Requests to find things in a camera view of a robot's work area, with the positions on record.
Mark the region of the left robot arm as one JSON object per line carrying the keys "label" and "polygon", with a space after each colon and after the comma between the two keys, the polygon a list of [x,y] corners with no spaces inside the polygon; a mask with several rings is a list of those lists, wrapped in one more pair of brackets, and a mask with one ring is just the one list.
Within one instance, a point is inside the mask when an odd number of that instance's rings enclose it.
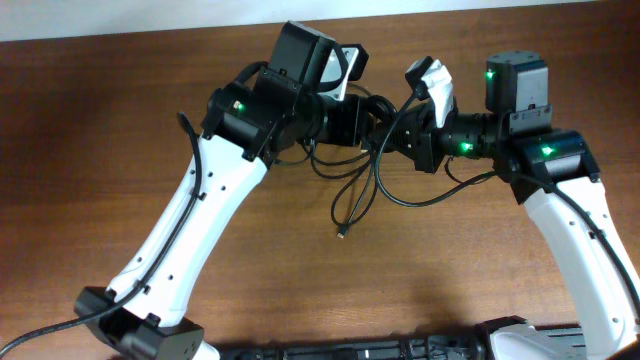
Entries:
{"label": "left robot arm", "polygon": [[186,316],[199,274],[244,199],[278,155],[298,142],[355,134],[346,92],[368,60],[358,44],[286,23],[271,57],[213,92],[175,194],[135,256],[106,287],[75,303],[89,331],[129,359],[216,359]]}

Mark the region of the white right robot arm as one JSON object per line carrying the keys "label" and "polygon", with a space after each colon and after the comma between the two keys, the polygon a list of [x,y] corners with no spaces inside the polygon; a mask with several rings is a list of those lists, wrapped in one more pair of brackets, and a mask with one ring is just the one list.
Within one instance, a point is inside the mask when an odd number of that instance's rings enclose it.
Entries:
{"label": "white right robot arm", "polygon": [[584,340],[575,349],[507,317],[478,327],[484,359],[635,359],[639,277],[611,218],[596,160],[584,137],[552,125],[546,62],[532,51],[486,63],[486,109],[463,113],[452,77],[425,57],[405,73],[411,95],[384,131],[382,148],[433,173],[443,160],[486,158],[539,229],[574,302]]}

